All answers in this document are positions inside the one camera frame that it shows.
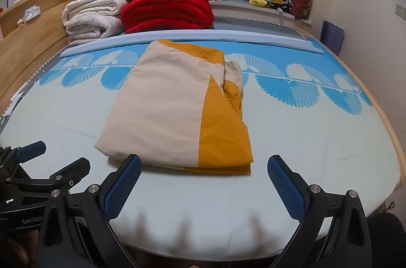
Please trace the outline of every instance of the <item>wooden bed frame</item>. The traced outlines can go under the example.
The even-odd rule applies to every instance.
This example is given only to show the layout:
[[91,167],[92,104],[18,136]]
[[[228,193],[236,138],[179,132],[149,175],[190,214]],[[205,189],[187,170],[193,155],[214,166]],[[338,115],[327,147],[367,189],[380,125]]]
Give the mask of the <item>wooden bed frame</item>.
[[[30,77],[54,54],[67,45],[67,36],[62,26],[61,15],[71,0],[21,0],[0,13],[3,40],[0,41],[0,113],[10,104],[10,99]],[[37,5],[41,15],[17,28],[17,21],[24,11]],[[303,35],[311,36],[302,28]],[[371,92],[354,72],[335,54],[331,53],[360,84],[373,103],[392,140],[399,160],[400,184],[406,183],[406,159],[402,147],[388,118]]]

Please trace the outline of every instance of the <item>bed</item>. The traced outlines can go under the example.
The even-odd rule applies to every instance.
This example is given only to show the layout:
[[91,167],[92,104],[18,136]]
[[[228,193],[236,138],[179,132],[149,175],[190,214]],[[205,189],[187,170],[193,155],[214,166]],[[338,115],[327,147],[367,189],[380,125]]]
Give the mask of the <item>bed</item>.
[[[254,157],[251,174],[143,166],[121,214],[110,222],[121,241],[193,260],[279,253],[298,223],[267,175],[267,160],[274,154],[327,192],[355,189],[366,215],[397,186],[401,173],[393,138],[380,109],[350,72],[306,34],[232,17],[216,17],[214,29],[205,34],[129,34],[65,50],[17,105],[0,144],[46,143],[43,156],[24,163],[31,177],[48,177],[85,157],[90,174],[71,192],[100,183],[119,163],[93,145],[127,74],[148,42],[176,38],[222,50],[241,66],[242,114]],[[326,219],[320,236],[329,223]]]

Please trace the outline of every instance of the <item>mustard yellow fabric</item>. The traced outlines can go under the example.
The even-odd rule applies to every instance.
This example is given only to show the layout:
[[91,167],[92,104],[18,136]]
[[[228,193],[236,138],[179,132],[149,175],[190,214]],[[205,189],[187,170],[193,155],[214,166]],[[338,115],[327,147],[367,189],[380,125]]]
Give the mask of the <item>mustard yellow fabric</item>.
[[152,42],[131,70],[95,148],[199,173],[250,173],[242,72],[222,51]]

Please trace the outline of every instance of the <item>metal screw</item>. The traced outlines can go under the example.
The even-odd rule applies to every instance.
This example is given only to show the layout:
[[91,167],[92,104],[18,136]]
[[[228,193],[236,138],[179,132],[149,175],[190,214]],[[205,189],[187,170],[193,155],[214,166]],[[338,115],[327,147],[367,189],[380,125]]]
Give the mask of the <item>metal screw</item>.
[[357,192],[356,192],[355,190],[350,190],[350,191],[348,192],[348,194],[349,194],[350,197],[352,197],[352,198],[357,198],[357,197],[358,197],[358,194],[357,194]]
[[310,191],[318,194],[321,191],[321,188],[317,184],[313,184],[310,186]]
[[55,189],[55,190],[52,191],[51,196],[52,196],[52,197],[58,197],[59,194],[60,194],[59,189]]
[[89,192],[91,192],[91,193],[96,192],[96,191],[98,191],[98,190],[99,190],[99,186],[98,186],[97,184],[92,184],[92,185],[89,187]]

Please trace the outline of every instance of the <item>blue floral pattern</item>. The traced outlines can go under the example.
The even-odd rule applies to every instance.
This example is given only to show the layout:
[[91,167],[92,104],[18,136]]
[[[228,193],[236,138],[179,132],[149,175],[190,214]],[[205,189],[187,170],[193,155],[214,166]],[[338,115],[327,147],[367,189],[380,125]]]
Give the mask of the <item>blue floral pattern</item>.
[[[241,67],[243,86],[256,81],[269,96],[288,106],[311,108],[321,94],[351,115],[373,106],[356,80],[327,51],[322,55],[247,43],[193,43],[222,50],[226,61],[236,61]],[[63,58],[39,84],[47,85],[63,76],[61,85],[72,87],[101,73],[101,86],[117,91],[147,46],[136,44]]]

